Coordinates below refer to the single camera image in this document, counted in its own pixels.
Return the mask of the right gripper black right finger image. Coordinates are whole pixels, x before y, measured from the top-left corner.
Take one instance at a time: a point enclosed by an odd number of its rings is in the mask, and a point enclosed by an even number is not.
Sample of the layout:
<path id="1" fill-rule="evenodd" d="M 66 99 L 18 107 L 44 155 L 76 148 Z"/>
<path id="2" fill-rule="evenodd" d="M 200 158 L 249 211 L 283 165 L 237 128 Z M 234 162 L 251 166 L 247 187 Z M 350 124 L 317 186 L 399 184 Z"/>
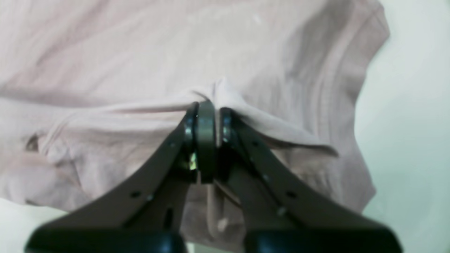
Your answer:
<path id="1" fill-rule="evenodd" d="M 395 234 L 319 194 L 230 108 L 220 110 L 220 170 L 240 201 L 245 253 L 402 253 Z"/>

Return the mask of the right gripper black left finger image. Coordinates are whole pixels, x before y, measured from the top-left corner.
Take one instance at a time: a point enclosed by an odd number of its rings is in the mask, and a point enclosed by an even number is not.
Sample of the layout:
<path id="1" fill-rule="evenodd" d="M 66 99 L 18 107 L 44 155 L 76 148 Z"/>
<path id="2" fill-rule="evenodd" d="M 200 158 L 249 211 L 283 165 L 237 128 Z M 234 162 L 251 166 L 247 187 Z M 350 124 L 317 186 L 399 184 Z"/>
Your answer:
<path id="1" fill-rule="evenodd" d="M 179 233 L 197 180 L 193 154 L 215 146 L 215 109 L 194 102 L 173 132 L 128 179 L 92 203 L 38 227 L 26 253 L 186 253 Z"/>

